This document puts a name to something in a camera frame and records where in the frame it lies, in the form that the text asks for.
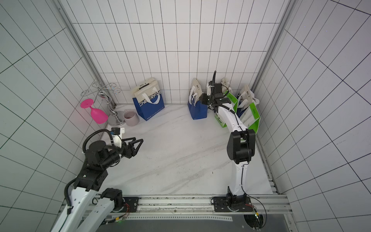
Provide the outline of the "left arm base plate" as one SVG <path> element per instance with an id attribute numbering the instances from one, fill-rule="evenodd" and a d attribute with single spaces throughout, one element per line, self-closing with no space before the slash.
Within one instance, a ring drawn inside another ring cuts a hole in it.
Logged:
<path id="1" fill-rule="evenodd" d="M 139 206 L 139 197 L 127 197 L 124 196 L 122 200 L 118 202 L 118 207 L 114 210 L 118 213 L 135 213 Z"/>

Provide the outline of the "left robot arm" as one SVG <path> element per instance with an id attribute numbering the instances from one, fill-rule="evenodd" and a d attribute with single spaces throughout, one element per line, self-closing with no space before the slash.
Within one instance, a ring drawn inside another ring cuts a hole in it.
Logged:
<path id="1" fill-rule="evenodd" d="M 54 224 L 53 232 L 95 232 L 101 225 L 123 220 L 135 213 L 139 205 L 138 197 L 125 197 L 122 190 L 100 188 L 108 176 L 108 168 L 116 166 L 123 157 L 134 157 L 143 139 L 112 139 L 112 144 L 96 141 L 83 143 L 86 157 L 80 173 L 70 181 L 65 189 L 66 207 Z"/>

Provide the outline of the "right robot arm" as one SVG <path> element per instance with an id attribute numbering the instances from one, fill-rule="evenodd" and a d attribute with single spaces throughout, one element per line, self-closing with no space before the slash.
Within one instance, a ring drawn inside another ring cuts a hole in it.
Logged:
<path id="1" fill-rule="evenodd" d="M 202 103 L 208 105 L 226 124 L 230 131 L 227 144 L 227 155 L 233 162 L 231 185 L 228 186 L 226 201 L 228 208 L 234 210 L 238 205 L 248 203 L 244 183 L 247 168 L 255 155 L 254 130 L 248 129 L 238 118 L 230 100 L 221 91 L 213 93 L 208 90 L 203 94 Z"/>

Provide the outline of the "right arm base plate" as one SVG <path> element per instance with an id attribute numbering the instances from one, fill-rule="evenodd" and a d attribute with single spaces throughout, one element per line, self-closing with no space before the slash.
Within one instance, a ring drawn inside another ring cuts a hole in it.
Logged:
<path id="1" fill-rule="evenodd" d="M 250 198 L 245 195 L 237 197 L 213 197 L 211 204 L 215 212 L 228 213 L 228 212 L 253 212 L 250 206 Z"/>

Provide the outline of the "blue Cheerful bag front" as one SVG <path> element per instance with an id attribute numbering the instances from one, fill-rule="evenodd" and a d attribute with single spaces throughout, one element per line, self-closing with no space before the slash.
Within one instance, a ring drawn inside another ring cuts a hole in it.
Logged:
<path id="1" fill-rule="evenodd" d="M 165 107 L 158 81 L 153 77 L 133 88 L 131 92 L 137 113 L 146 121 Z"/>

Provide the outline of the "blue cheerful bag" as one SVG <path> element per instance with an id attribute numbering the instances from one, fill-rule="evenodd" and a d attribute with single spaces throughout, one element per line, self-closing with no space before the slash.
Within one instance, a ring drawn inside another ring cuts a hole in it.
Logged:
<path id="1" fill-rule="evenodd" d="M 153 77 L 133 88 L 131 92 L 137 113 L 146 121 L 165 107 L 158 81 Z"/>
<path id="2" fill-rule="evenodd" d="M 188 97 L 188 109 L 193 120 L 207 118 L 207 105 L 202 104 L 201 85 L 196 78 L 191 82 L 191 89 Z"/>

